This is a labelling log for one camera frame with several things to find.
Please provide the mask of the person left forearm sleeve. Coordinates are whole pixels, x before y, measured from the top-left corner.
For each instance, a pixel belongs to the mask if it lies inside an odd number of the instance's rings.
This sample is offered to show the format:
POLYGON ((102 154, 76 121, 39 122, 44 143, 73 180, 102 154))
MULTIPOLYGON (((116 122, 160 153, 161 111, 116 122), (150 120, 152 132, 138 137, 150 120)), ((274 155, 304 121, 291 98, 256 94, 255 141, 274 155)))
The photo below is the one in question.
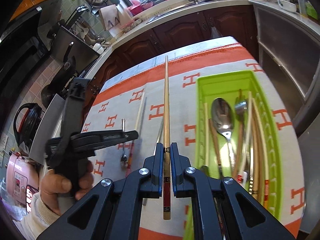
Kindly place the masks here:
POLYGON ((60 215, 46 205, 42 196, 42 192, 34 194, 31 200, 31 212, 21 221, 14 222, 25 239, 37 239, 46 228, 60 218, 60 215))

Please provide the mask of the person left hand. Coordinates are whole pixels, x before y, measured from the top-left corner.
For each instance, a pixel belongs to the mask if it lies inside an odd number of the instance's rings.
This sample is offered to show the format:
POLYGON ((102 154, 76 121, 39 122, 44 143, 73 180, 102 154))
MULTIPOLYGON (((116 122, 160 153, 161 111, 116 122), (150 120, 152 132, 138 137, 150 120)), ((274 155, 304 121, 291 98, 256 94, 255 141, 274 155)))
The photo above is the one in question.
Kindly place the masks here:
MULTIPOLYGON (((80 200, 93 187, 93 165, 87 161, 87 172, 79 179, 80 190, 75 193, 76 200, 80 200)), ((61 215, 58 204, 58 194, 68 193, 72 189, 72 184, 66 177, 55 174, 54 170, 49 170, 41 181, 40 196, 48 209, 57 215, 61 215)))

